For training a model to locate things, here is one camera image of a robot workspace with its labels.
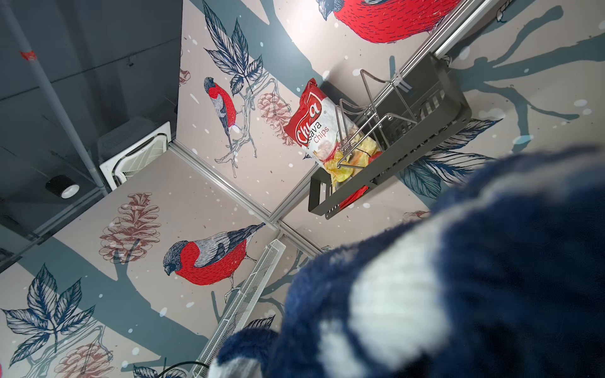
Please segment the navy star blanket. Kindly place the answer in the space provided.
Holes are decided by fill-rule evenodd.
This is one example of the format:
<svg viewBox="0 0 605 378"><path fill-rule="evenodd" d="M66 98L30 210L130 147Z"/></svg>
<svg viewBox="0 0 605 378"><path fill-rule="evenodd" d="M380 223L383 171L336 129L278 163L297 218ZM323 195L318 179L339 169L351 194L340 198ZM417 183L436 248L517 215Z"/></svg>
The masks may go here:
<svg viewBox="0 0 605 378"><path fill-rule="evenodd" d="M516 154L325 252L211 377L602 377L604 150Z"/></svg>

